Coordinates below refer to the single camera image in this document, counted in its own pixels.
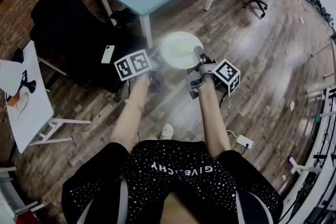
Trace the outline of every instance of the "power strip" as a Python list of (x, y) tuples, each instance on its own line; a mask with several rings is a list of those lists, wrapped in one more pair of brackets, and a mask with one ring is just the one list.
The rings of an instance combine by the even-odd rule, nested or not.
[(248, 139), (248, 138), (246, 138), (246, 137), (244, 137), (244, 136), (242, 136), (242, 135), (240, 135), (240, 136), (237, 138), (236, 142), (237, 142), (238, 144), (240, 144), (240, 145), (243, 145), (243, 146), (246, 146), (246, 145), (248, 144), (247, 147), (248, 147), (249, 149), (251, 149), (252, 146), (253, 146), (253, 141), (250, 140), (250, 139)]

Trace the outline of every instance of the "parquet floor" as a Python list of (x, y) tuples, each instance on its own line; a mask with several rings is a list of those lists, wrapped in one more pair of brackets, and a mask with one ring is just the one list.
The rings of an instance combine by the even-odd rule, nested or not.
[[(305, 0), (302, 4), (298, 0), (266, 0), (268, 10), (262, 20), (256, 4), (242, 8), (248, 0), (214, 0), (208, 12), (203, 9), (205, 1), (172, 0), (154, 12), (154, 41), (159, 43), (171, 31), (188, 31), (202, 41), (211, 57), (217, 61), (226, 58), (241, 70), (239, 88), (222, 104), (223, 119), (236, 135), (254, 141), (244, 156), (281, 190), (291, 179), (286, 171), (288, 155), (300, 163), (311, 143), (321, 101), (305, 96), (305, 90), (323, 81), (323, 74), (332, 70), (332, 59), (327, 51), (314, 58), (310, 53), (323, 46), (331, 29)], [(44, 66), (41, 71), (48, 73)], [(165, 67), (164, 74), (163, 92), (148, 98), (140, 138), (159, 134), (169, 122), (175, 127), (175, 139), (203, 140), (199, 102), (188, 93), (184, 71)], [(44, 202), (48, 215), (65, 223), (60, 206), (62, 184), (108, 143), (124, 104), (115, 103), (105, 90), (84, 90), (66, 77), (58, 79), (49, 97), (55, 115), (92, 123), (67, 125), (55, 138), (72, 136), (73, 142), (29, 147), (22, 155), (16, 153), (13, 162), (23, 193)], [(289, 108), (292, 101), (293, 111)], [(244, 150), (233, 136), (230, 141), (233, 149)]]

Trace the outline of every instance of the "white phone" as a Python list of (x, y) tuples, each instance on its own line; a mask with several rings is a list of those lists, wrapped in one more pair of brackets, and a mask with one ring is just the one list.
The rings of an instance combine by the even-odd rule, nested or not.
[(110, 63), (115, 46), (106, 46), (101, 63)]

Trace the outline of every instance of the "white plate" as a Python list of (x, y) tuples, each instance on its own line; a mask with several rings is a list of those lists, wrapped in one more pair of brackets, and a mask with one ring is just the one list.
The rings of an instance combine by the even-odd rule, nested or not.
[(194, 48), (203, 45), (193, 34), (173, 32), (166, 36), (161, 44), (162, 58), (171, 66), (188, 69), (199, 64)]

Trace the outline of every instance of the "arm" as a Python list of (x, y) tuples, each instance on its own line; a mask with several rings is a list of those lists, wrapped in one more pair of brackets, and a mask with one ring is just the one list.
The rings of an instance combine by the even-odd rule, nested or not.
[(148, 73), (137, 78), (129, 97), (131, 102), (125, 104), (111, 135), (110, 141), (123, 145), (129, 153), (133, 150), (142, 114), (136, 104), (144, 107), (149, 85)]
[(230, 150), (230, 142), (219, 110), (212, 76), (204, 76), (204, 83), (199, 87), (199, 92), (205, 143), (209, 155), (216, 158), (223, 151)]

